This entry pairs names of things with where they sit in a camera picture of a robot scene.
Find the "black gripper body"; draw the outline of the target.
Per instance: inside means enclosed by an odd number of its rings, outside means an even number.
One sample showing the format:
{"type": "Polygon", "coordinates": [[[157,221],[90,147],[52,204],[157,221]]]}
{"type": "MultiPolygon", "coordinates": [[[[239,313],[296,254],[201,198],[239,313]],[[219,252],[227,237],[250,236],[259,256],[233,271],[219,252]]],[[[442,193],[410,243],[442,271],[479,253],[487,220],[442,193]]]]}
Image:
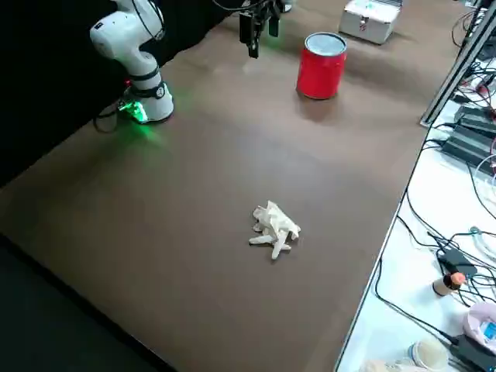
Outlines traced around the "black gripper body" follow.
{"type": "Polygon", "coordinates": [[[271,16],[278,18],[284,11],[284,2],[281,0],[255,1],[249,5],[247,11],[257,18],[270,18],[271,16]]]}

